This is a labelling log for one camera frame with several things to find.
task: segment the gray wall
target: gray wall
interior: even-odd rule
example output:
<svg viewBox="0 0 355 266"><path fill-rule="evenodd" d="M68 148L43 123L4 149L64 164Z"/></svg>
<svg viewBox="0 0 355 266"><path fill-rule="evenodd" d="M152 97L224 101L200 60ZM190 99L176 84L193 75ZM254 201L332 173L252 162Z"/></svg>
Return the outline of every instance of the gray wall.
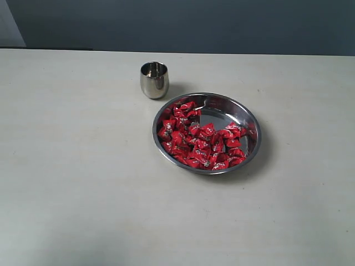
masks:
<svg viewBox="0 0 355 266"><path fill-rule="evenodd" d="M355 0L7 0L28 47L355 55Z"/></svg>

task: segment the white table surface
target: white table surface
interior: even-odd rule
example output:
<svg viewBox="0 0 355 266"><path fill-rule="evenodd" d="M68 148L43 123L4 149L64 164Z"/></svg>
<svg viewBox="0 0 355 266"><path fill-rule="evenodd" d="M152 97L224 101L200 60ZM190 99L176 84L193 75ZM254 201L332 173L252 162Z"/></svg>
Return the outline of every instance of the white table surface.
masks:
<svg viewBox="0 0 355 266"><path fill-rule="evenodd" d="M146 98L140 66L170 91ZM0 265L353 265L355 58L0 50ZM164 159L173 96L246 105L263 143L205 177Z"/></svg>

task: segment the red candy wrapper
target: red candy wrapper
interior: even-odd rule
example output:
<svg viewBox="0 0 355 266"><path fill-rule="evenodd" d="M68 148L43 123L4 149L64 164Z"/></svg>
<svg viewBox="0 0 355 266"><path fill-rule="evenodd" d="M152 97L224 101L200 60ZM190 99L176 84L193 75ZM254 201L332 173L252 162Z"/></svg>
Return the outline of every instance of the red candy wrapper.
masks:
<svg viewBox="0 0 355 266"><path fill-rule="evenodd" d="M201 115L196 106L191 101L166 109L164 114L170 117L158 132L164 150L179 162L203 170L226 169L244 161L239 138L249 135L253 139L255 134L234 122L218 132L212 123L201 127L196 123Z"/></svg>
<svg viewBox="0 0 355 266"><path fill-rule="evenodd" d="M245 157L244 152L240 148L231 148L228 150L230 156Z"/></svg>
<svg viewBox="0 0 355 266"><path fill-rule="evenodd" d="M240 147L242 145L240 144L238 139L235 139L235 140L227 139L226 140L226 146L229 147L229 148L234 148L234 147Z"/></svg>

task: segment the stainless steel plate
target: stainless steel plate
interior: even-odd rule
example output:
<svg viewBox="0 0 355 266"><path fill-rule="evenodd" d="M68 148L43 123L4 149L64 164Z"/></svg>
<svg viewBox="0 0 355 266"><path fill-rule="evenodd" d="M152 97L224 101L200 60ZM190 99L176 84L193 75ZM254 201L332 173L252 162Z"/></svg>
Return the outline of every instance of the stainless steel plate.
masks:
<svg viewBox="0 0 355 266"><path fill-rule="evenodd" d="M211 122L215 125L216 130L220 130L234 121L252 132L253 138L251 138L250 136L245 136L240 139L240 142L242 143L241 148L247 157L245 161L243 161L239 165L223 170L202 170L192 168L188 165L184 165L183 163L174 159L164 150L164 148L160 144L160 140L158 137L158 131L163 126L162 121L169 118L171 109L174 104L179 102L183 104L188 103L190 101L196 102L198 108L201 108L201 126L204 126ZM160 152L172 163L194 173L200 173L204 175L216 175L219 173L225 173L236 170L250 162L259 150L261 144L261 130L259 123L253 116L253 114L237 101L219 94L191 93L172 99L159 110L153 122L153 138Z"/></svg>

